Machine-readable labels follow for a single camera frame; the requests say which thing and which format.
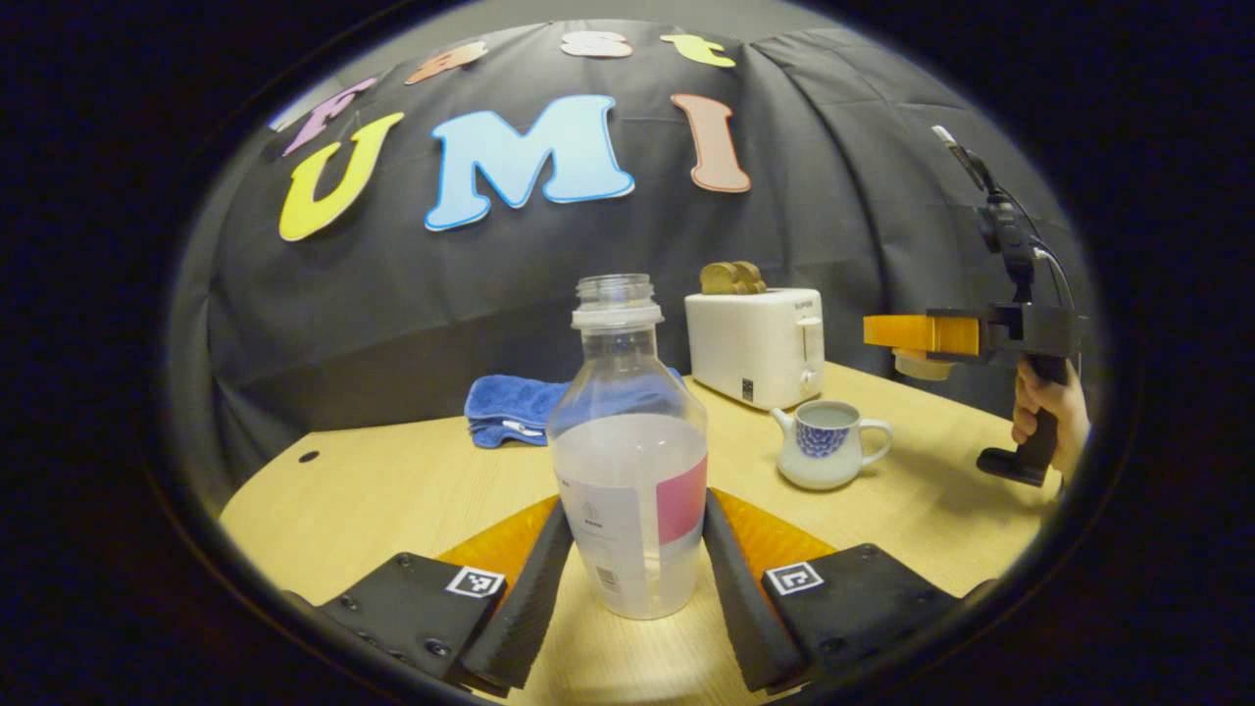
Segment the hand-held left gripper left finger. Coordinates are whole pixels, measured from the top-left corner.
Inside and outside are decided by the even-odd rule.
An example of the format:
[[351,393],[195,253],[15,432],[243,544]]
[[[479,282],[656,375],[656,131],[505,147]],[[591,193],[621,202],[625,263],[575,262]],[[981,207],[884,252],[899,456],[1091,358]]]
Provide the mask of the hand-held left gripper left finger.
[[553,495],[439,557],[399,551],[320,604],[285,594],[307,618],[425,678],[506,697],[530,678],[571,545]]

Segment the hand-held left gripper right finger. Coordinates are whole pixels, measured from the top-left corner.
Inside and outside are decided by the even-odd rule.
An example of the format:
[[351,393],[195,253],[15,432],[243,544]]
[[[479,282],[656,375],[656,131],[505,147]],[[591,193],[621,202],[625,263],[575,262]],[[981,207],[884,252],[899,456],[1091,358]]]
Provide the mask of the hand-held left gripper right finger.
[[749,691],[862,670],[990,589],[956,597],[872,542],[835,548],[729,492],[705,495],[703,539]]

